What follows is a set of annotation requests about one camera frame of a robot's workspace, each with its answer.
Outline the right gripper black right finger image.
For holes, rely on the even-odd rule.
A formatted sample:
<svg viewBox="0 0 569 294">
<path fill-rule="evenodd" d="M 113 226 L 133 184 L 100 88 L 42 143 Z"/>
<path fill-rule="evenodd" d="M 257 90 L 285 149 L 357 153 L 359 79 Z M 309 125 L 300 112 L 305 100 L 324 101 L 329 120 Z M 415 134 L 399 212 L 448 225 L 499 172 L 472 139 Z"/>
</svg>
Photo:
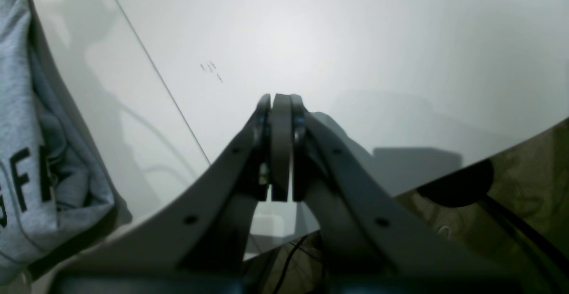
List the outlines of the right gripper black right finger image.
<svg viewBox="0 0 569 294">
<path fill-rule="evenodd" d="M 319 294 L 521 294 L 490 260 L 447 241 L 390 197 L 333 131 L 291 96 L 293 199 L 320 225 Z"/>
</svg>

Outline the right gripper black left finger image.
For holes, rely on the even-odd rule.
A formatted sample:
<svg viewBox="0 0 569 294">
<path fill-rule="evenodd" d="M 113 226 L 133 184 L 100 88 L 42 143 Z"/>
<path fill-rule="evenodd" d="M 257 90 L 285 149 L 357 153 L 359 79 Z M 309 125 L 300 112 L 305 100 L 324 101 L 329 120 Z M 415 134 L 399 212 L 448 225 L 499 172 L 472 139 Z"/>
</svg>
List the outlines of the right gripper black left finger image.
<svg viewBox="0 0 569 294">
<path fill-rule="evenodd" d="M 270 184 L 271 97 L 172 203 L 61 268 L 49 294 L 249 294 L 243 268 L 250 227 Z"/>
</svg>

